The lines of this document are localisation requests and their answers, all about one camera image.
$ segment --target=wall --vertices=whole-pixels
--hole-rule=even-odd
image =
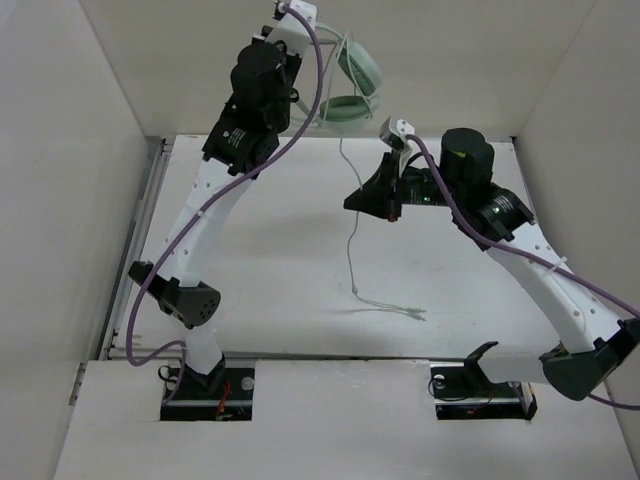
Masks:
[[[77,0],[0,2],[0,465],[51,476],[145,139]]]
[[[541,224],[580,274],[640,304],[640,3],[599,0],[518,137]],[[610,379],[640,404],[640,352]],[[640,414],[618,412],[640,465]]]
[[[319,20],[355,37],[384,72],[389,115],[424,135],[461,124],[520,131],[594,0],[312,0]],[[81,0],[147,134],[209,133],[240,49],[272,1]],[[296,86],[312,98],[313,62]],[[346,81],[334,92],[349,94]]]

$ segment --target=hinge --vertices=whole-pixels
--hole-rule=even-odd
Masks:
[[[82,386],[82,380],[84,379],[84,373],[87,371],[87,364],[81,363],[78,366],[78,373],[76,373],[76,380],[73,382],[73,390],[71,390],[71,396],[69,397],[69,406],[75,407],[80,395],[80,387]]]

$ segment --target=white tabletop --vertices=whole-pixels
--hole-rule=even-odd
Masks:
[[[550,387],[531,423],[439,421],[426,363],[263,361],[252,421],[159,422],[157,366],[89,364],[55,480],[636,478],[613,410]]]
[[[143,259],[176,219],[204,140],[178,137]],[[438,158],[439,139],[427,143]],[[495,182],[527,201],[513,145],[493,146]],[[348,139],[344,148],[363,180],[387,149],[376,139]],[[353,242],[361,295],[424,308],[426,321],[370,311],[358,302],[346,260],[354,213],[342,208],[357,186],[337,139],[308,138],[240,199],[204,278],[222,293],[214,321],[224,351],[434,358],[466,356],[490,340],[525,352],[557,343],[537,306],[458,231],[446,208],[405,207],[395,224],[362,215]],[[145,301],[136,324],[139,348],[156,348],[181,332],[152,299]],[[123,345],[119,335],[117,346]]]

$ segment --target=headphones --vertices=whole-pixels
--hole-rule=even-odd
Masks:
[[[331,84],[336,64],[349,78],[357,95],[329,97],[328,100],[320,104],[311,125],[317,128],[326,128],[340,135],[357,132],[369,123],[374,112],[380,106],[381,96],[376,92],[382,85],[382,72],[364,47],[353,41],[350,31],[341,35],[333,28],[321,23],[316,23],[316,28],[331,33],[337,39],[323,40],[322,42],[334,45],[329,61],[331,61],[336,48],[339,48],[329,77],[327,97],[331,95]],[[324,75],[327,73],[327,67],[328,63],[325,66]],[[303,113],[309,114],[309,108],[302,100],[298,100],[296,105]],[[297,118],[292,118],[292,120],[298,123],[302,122]]]

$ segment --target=robotic arm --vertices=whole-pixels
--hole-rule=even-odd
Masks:
[[[403,205],[447,205],[429,168],[412,165],[408,140],[413,127],[390,118],[380,138],[391,147],[380,167],[351,194],[344,208],[397,221]],[[491,181],[494,151],[471,129],[449,130],[442,137],[438,172],[466,223],[485,239],[529,252],[553,265],[491,248],[454,223],[478,247],[502,265],[551,322],[560,343],[541,356],[513,354],[498,342],[481,345],[452,377],[458,391],[473,394],[508,381],[549,383],[572,400],[582,400],[617,368],[640,342],[640,319],[620,320],[586,288],[553,273],[571,272],[545,239],[531,211],[513,192]]]
[[[199,214],[200,221],[171,252],[148,293],[164,313],[186,328],[185,373],[209,393],[220,386],[225,359],[210,321],[220,304],[220,293],[202,282],[202,275],[224,222],[250,182],[231,190],[206,212],[200,208],[237,175],[264,164],[278,148],[278,134],[289,127],[291,103],[298,100],[293,84],[310,38],[303,25],[280,7],[277,3],[274,15],[278,24],[263,27],[238,55],[231,72],[233,94],[207,138],[191,193],[164,245],[150,261],[134,262],[129,270],[129,276],[141,285],[167,245]],[[315,27],[315,6],[293,0],[289,8]]]

